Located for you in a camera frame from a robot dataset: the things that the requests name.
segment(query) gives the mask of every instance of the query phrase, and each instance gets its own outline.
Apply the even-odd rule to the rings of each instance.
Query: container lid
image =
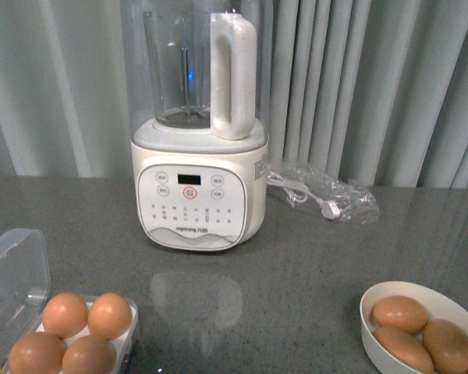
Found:
[[[0,367],[14,342],[29,332],[50,291],[45,238],[17,228],[0,237]]]

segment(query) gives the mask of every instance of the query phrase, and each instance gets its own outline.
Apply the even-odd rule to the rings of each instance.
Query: brown egg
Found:
[[[376,303],[373,318],[380,326],[393,326],[415,334],[427,324],[428,312],[413,298],[389,296]]]
[[[430,321],[423,331],[423,346],[440,374],[468,373],[468,336],[455,323]]]
[[[424,374],[433,374],[430,355],[412,335],[392,326],[378,327],[373,336],[392,356]]]
[[[88,312],[90,335],[113,340],[125,333],[132,324],[132,310],[121,295],[107,293],[95,300]]]
[[[87,325],[87,318],[87,303],[79,295],[67,292],[48,302],[42,323],[45,331],[66,339],[79,333]]]
[[[9,353],[10,374],[59,374],[65,346],[51,333],[29,333]]]
[[[62,359],[63,374],[109,374],[116,363],[115,349],[102,337],[76,339]]]

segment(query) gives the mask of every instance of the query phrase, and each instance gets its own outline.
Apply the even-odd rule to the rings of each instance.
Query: digital display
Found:
[[[200,185],[201,176],[179,174],[179,184],[180,185]]]

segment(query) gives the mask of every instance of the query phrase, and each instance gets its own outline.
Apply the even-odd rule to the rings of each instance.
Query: gray curtain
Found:
[[[275,0],[270,159],[468,188],[468,0]],[[0,175],[131,178],[119,0],[0,0]]]

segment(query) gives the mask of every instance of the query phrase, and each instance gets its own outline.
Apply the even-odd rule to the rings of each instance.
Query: plastic bag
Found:
[[[377,222],[380,210],[369,189],[317,171],[309,164],[280,161],[268,165],[268,193],[293,208],[332,221]]]

